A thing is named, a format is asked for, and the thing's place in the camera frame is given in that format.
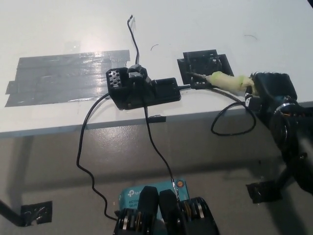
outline black tape on floor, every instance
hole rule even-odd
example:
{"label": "black tape on floor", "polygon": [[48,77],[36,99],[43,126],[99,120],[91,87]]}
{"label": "black tape on floor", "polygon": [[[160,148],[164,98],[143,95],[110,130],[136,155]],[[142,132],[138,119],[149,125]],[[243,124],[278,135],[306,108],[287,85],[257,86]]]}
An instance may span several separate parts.
{"label": "black tape on floor", "polygon": [[25,226],[52,222],[52,201],[42,202],[21,207],[21,216]]}
{"label": "black tape on floor", "polygon": [[274,202],[282,199],[275,181],[265,181],[246,185],[253,203]]}

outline black wire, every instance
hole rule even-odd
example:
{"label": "black wire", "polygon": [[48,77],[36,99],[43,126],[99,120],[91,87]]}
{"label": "black wire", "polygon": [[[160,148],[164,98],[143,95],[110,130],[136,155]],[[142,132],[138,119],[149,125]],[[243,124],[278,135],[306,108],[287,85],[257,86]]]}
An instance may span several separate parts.
{"label": "black wire", "polygon": [[137,65],[137,64],[139,63],[139,49],[138,49],[137,43],[136,43],[136,41],[135,41],[133,31],[132,31],[132,29],[131,29],[131,27],[130,27],[130,25],[129,25],[129,22],[131,21],[132,18],[133,18],[133,15],[131,15],[131,16],[129,17],[129,19],[127,20],[127,26],[128,26],[128,29],[129,29],[129,31],[130,31],[130,33],[131,33],[133,42],[134,42],[135,47],[136,47],[136,60],[135,60],[135,64]]}
{"label": "black wire", "polygon": [[190,89],[190,85],[184,85],[184,86],[178,86],[178,90],[185,90],[185,89]]}
{"label": "black wire", "polygon": [[99,98],[94,104],[93,106],[90,108],[90,110],[88,111],[86,117],[85,117],[85,120],[83,122],[83,125],[82,125],[82,129],[81,129],[81,132],[80,132],[80,138],[79,138],[79,147],[78,147],[78,153],[77,153],[77,159],[76,159],[76,165],[79,169],[81,169],[82,171],[86,172],[90,177],[91,177],[91,188],[92,190],[97,193],[100,197],[102,197],[102,199],[104,200],[104,203],[105,203],[105,206],[104,206],[104,215],[109,218],[109,219],[112,219],[112,220],[117,220],[116,218],[112,217],[112,216],[109,216],[107,214],[107,208],[108,208],[108,201],[106,199],[106,197],[100,193],[98,190],[95,189],[94,187],[94,176],[93,174],[88,171],[87,169],[83,168],[80,164],[79,164],[79,160],[80,160],[80,155],[82,153],[82,146],[83,146],[83,137],[84,137],[84,131],[85,131],[85,128],[86,128],[86,125],[87,125],[87,122],[88,122],[88,119],[90,117],[90,115],[92,114],[92,111],[94,110],[94,108],[103,100],[105,99],[106,97],[109,96],[109,93],[105,94],[104,96],[102,96],[101,98]]}
{"label": "black wire", "polygon": [[[223,110],[221,110],[221,111],[217,114],[217,116],[214,118],[214,120],[213,120],[213,122],[212,122],[212,125],[211,125],[211,132],[212,132],[213,134],[215,134],[215,135],[217,135],[217,136],[239,136],[239,135],[247,134],[247,133],[251,132],[251,131],[255,128],[255,126],[256,126],[256,117],[255,117],[254,113],[246,106],[245,102],[243,102],[243,101],[237,99],[236,97],[234,97],[234,96],[232,96],[232,95],[230,95],[230,94],[228,94],[228,93],[226,93],[226,92],[223,92],[223,91],[220,91],[220,90],[217,90],[217,89],[214,89],[214,88],[210,88],[210,89],[208,89],[208,90],[209,90],[209,91],[212,91],[212,92],[215,92],[215,93],[218,93],[218,94],[221,94],[221,95],[224,95],[224,96],[226,96],[226,97],[228,97],[228,98],[230,98],[230,99],[232,99],[232,100],[235,101],[235,103],[232,103],[232,104],[228,105],[226,108],[224,108]],[[225,134],[223,134],[223,133],[218,133],[218,132],[214,131],[214,126],[215,126],[216,122],[219,120],[219,118],[220,118],[228,109],[230,109],[230,108],[232,108],[232,107],[235,107],[235,106],[239,106],[239,105],[242,105],[242,106],[246,109],[246,111],[251,115],[251,117],[252,117],[252,119],[253,119],[253,125],[252,125],[249,129],[247,129],[247,130],[245,130],[245,131],[242,131],[242,132],[237,132],[237,133],[225,133]]]}
{"label": "black wire", "polygon": [[[136,47],[136,51],[137,51],[137,54],[136,54],[136,64],[138,64],[138,61],[139,61],[139,50],[138,50],[138,47],[137,47],[137,43],[135,41],[135,38],[134,38],[134,35],[133,35],[133,32],[132,32],[132,29],[131,27],[129,26],[129,22],[131,21],[131,19],[133,18],[133,15],[130,16],[130,18],[127,20],[127,26],[128,26],[128,29],[132,35],[132,39],[133,39],[133,42],[134,42],[134,45]],[[155,149],[155,151],[157,152],[157,154],[162,158],[162,160],[164,161],[167,169],[168,169],[168,172],[170,174],[170,177],[171,177],[171,181],[173,183],[173,186],[175,185],[174,184],[174,177],[173,177],[173,174],[172,174],[172,170],[170,168],[170,166],[168,165],[167,161],[165,160],[165,158],[163,157],[163,155],[160,153],[160,151],[157,149],[155,143],[153,142],[153,139],[152,139],[152,135],[151,135],[151,130],[150,130],[150,125],[149,125],[149,118],[148,118],[148,108],[145,104],[145,101],[144,101],[144,95],[141,94],[141,99],[142,99],[142,104],[143,104],[143,109],[144,109],[144,112],[145,112],[145,119],[146,119],[146,124],[147,124],[147,128],[148,128],[148,134],[149,134],[149,139],[150,139],[150,142],[153,146],[153,148]]]}
{"label": "black wire", "polygon": [[147,106],[144,106],[143,107],[144,111],[145,111],[145,119],[146,119],[146,124],[147,124],[147,128],[148,128],[148,134],[149,134],[149,139],[150,139],[150,142],[153,146],[153,148],[155,149],[155,151],[157,152],[157,154],[162,158],[162,160],[164,161],[167,169],[168,169],[168,172],[170,174],[170,177],[171,177],[171,181],[172,183],[174,182],[174,177],[173,177],[173,174],[172,174],[172,170],[170,168],[170,166],[168,165],[167,161],[165,160],[165,158],[163,157],[163,155],[160,153],[160,151],[157,149],[155,143],[153,142],[153,139],[152,139],[152,135],[151,135],[151,130],[150,130],[150,125],[149,125],[149,118],[148,118],[148,107]]}

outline gray duct tape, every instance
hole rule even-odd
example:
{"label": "gray duct tape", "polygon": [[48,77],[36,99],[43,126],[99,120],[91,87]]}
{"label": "gray duct tape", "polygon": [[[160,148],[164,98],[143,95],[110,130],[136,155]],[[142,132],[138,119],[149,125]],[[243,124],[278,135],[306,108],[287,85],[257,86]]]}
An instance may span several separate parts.
{"label": "gray duct tape", "polygon": [[91,66],[108,62],[129,61],[128,50],[89,52],[69,55],[51,55],[20,58],[18,69],[42,68],[52,66]]}
{"label": "gray duct tape", "polygon": [[129,51],[21,58],[6,107],[96,100],[106,94],[106,71],[125,67]]}
{"label": "gray duct tape", "polygon": [[6,107],[97,100],[107,92],[108,88],[104,86],[63,91],[17,93],[9,96]]}

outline gray floor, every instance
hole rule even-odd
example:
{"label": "gray floor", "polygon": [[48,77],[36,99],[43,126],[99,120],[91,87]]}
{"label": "gray floor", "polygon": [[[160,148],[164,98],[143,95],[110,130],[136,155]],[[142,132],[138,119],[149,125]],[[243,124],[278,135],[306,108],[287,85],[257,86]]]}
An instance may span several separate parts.
{"label": "gray floor", "polygon": [[[293,183],[275,203],[252,204],[246,184],[272,179],[283,169],[269,132],[258,123],[250,134],[216,137],[211,119],[152,124],[152,135],[191,197],[203,197],[223,235],[313,234],[312,196]],[[218,130],[244,128],[248,117],[225,117]],[[53,201],[49,224],[17,228],[0,218],[2,235],[110,235],[115,223],[76,163],[79,133],[0,140],[0,199],[16,211],[24,204]],[[144,125],[87,131],[81,164],[118,209],[123,188],[167,180]]]}

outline white table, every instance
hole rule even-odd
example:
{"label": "white table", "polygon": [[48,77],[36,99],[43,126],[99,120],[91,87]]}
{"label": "white table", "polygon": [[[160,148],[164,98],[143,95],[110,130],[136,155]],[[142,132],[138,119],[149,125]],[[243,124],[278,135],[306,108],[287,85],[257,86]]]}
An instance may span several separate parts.
{"label": "white table", "polygon": [[[128,66],[134,64],[126,25],[131,14],[140,63],[152,79],[176,77],[182,85],[182,53],[217,49],[226,53],[234,74],[288,73],[298,101],[313,101],[313,9],[307,0],[3,0],[0,9],[0,137],[79,130],[94,101],[5,108],[8,82],[20,57],[129,49]],[[231,102],[184,91],[179,102],[149,107],[149,115],[199,118]],[[120,111],[107,100],[87,128],[141,123],[143,109]]]}

